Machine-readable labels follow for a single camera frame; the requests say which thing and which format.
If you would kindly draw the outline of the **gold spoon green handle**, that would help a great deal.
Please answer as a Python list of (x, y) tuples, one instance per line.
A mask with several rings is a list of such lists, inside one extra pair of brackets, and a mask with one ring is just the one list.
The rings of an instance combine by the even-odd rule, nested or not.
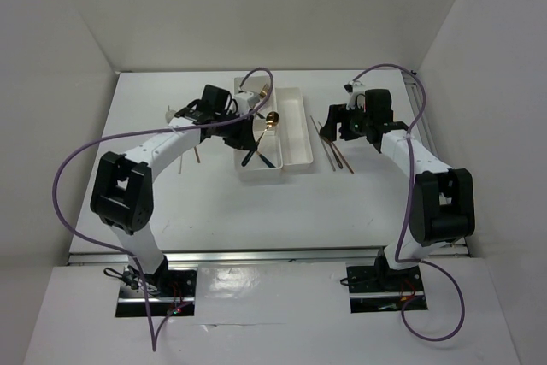
[(256, 154), (259, 156), (259, 158), (264, 162), (264, 164), (268, 168), (276, 168), (276, 166), (270, 160), (268, 160), (262, 153), (257, 151)]
[(255, 155), (255, 153), (258, 151), (259, 144), (262, 141), (262, 138), (265, 136), (266, 132), (269, 130), (275, 128), (279, 124), (279, 113), (277, 111), (270, 111), (268, 115), (266, 116), (265, 122), (266, 127), (265, 130), (262, 132), (258, 140), (256, 141), (256, 147), (252, 151), (250, 151), (241, 162), (241, 166), (245, 167), (251, 160), (252, 156)]

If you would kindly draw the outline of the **gold fork green handle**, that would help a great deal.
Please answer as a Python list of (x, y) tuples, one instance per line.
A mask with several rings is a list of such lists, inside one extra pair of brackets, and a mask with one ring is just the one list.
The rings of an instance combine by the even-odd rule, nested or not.
[(246, 98), (246, 101), (249, 105), (255, 105), (257, 104), (259, 101), (260, 101), (260, 96), (259, 94), (253, 92), (253, 91), (247, 91), (245, 93), (245, 98)]
[(260, 92), (259, 92), (259, 96), (261, 99), (266, 99), (271, 93), (271, 85), (270, 84), (265, 84)]

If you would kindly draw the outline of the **brown wooden spoon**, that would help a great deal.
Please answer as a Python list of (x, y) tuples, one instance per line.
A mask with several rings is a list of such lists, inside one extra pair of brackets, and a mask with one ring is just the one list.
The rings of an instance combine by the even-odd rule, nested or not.
[(336, 149), (334, 148), (334, 143), (331, 142), (328, 138), (320, 136), (321, 139), (330, 147), (331, 151), (335, 154), (337, 154)]

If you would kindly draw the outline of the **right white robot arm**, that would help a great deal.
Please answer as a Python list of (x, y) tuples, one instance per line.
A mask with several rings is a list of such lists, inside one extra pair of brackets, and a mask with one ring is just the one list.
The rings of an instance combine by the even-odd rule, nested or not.
[(473, 177), (465, 168), (440, 161), (407, 124), (395, 121), (388, 90), (368, 89), (356, 82), (344, 88), (349, 100), (330, 105), (320, 136), (329, 143), (365, 138), (409, 179), (400, 237), (374, 261), (374, 283), (394, 291), (433, 251), (474, 233)]

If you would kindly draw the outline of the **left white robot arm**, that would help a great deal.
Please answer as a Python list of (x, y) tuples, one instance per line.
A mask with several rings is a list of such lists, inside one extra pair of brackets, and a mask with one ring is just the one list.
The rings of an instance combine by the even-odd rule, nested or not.
[(205, 139), (218, 136), (234, 149), (256, 145), (254, 117), (244, 118), (263, 96), (252, 91), (231, 92), (206, 85), (203, 94), (173, 112), (170, 132), (158, 133), (122, 154), (105, 153), (91, 194), (91, 211), (111, 228), (121, 247), (131, 253), (130, 271), (151, 296), (168, 288), (168, 260), (150, 228), (154, 210), (153, 183), (159, 174)]

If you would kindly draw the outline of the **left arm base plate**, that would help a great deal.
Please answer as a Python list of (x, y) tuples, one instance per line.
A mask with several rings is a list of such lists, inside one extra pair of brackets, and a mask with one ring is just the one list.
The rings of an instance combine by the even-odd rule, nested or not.
[[(122, 272), (105, 268), (103, 273), (118, 279), (121, 283), (115, 316), (117, 318), (145, 317), (144, 288), (138, 274), (131, 267), (124, 268)], [(194, 316), (196, 287), (196, 269), (169, 270), (166, 285), (158, 287), (147, 285), (151, 316)]]

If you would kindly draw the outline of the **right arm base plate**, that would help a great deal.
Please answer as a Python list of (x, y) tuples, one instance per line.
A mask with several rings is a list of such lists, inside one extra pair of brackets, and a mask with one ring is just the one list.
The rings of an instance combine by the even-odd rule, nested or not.
[(350, 312), (385, 313), (406, 310), (428, 310), (421, 271), (410, 268), (381, 282), (373, 266), (348, 266), (340, 280), (349, 292)]

